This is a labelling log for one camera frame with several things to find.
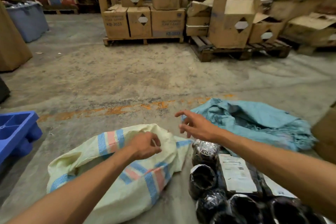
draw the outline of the gray plastic bin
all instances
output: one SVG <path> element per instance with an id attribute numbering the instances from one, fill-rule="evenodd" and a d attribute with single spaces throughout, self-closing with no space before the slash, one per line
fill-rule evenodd
<path id="1" fill-rule="evenodd" d="M 27 5 L 6 8 L 10 18 L 14 22 L 26 43 L 39 39 L 49 30 L 47 20 L 43 13 L 43 7 L 36 2 L 27 1 Z"/>

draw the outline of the warehouse floor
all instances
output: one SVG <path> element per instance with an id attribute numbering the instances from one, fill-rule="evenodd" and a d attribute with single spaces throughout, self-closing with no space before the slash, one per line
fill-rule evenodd
<path id="1" fill-rule="evenodd" d="M 50 31 L 29 44 L 34 57 L 0 75 L 12 91 L 1 112 L 35 110 L 45 132 L 2 178 L 0 223 L 45 195 L 53 159 L 101 132 L 157 123 L 177 135 L 174 113 L 210 97 L 264 102 L 313 124 L 336 99 L 333 54 L 200 63 L 187 43 L 105 47 L 99 14 L 47 20 Z M 196 223 L 190 156 L 158 203 L 130 223 Z"/>

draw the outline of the forearm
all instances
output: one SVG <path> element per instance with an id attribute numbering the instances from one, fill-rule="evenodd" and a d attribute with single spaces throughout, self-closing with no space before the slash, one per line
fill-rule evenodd
<path id="1" fill-rule="evenodd" d="M 221 129 L 218 143 L 336 222 L 336 166 Z"/>
<path id="2" fill-rule="evenodd" d="M 8 224 L 83 223 L 116 178 L 133 161 L 125 147 L 109 159 L 46 195 Z"/>

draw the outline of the blue plastic tray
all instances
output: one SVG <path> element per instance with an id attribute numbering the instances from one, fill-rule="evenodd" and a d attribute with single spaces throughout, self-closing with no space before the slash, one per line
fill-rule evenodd
<path id="1" fill-rule="evenodd" d="M 0 114 L 0 163 L 9 155 L 25 156 L 33 148 L 31 142 L 42 136 L 34 111 Z"/>

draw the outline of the light blue cloth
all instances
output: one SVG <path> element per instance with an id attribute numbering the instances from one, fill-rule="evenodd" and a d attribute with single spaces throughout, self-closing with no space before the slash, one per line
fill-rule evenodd
<path id="1" fill-rule="evenodd" d="M 237 135 L 292 151 L 310 150 L 317 141 L 307 121 L 260 102 L 212 98 L 191 111 Z"/>

